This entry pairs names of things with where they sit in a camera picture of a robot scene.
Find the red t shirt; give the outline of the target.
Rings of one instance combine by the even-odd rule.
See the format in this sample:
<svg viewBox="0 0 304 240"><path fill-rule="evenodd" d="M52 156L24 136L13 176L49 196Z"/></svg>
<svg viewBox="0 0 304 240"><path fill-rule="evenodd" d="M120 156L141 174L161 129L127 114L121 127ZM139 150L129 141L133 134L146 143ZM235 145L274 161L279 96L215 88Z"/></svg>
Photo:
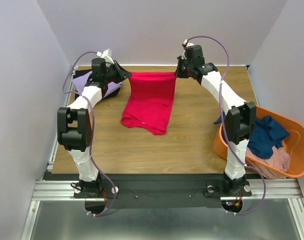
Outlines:
<svg viewBox="0 0 304 240"><path fill-rule="evenodd" d="M121 124L144 128L154 135L165 134L175 96L175 73L133 72L129 82L131 94Z"/></svg>

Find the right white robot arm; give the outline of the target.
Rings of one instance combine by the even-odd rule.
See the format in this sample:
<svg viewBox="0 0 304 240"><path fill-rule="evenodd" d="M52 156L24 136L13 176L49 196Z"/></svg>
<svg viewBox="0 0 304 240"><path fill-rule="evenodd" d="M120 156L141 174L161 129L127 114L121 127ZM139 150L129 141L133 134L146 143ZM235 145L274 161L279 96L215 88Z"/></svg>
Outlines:
<svg viewBox="0 0 304 240"><path fill-rule="evenodd" d="M247 185L245 157L249 139L255 130L256 105L241 98L224 80L218 68L206 63L202 47L186 39L175 75L193 78L219 103L222 136L227 144L227 164L221 183L225 195L233 195Z"/></svg>

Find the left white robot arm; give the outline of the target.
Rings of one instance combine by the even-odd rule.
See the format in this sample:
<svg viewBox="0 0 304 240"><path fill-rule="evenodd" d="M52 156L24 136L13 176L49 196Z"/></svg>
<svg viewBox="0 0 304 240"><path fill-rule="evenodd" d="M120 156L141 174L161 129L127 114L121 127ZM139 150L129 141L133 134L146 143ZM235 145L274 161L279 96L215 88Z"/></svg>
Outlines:
<svg viewBox="0 0 304 240"><path fill-rule="evenodd" d="M89 76L73 80L78 98L57 111L58 143L72 156L79 172L79 181L71 184L77 198L98 198L104 192L101 173L91 154L95 123L90 120L92 108L111 93L109 88L119 88L132 75L112 59L110 49L97 52L91 68Z"/></svg>

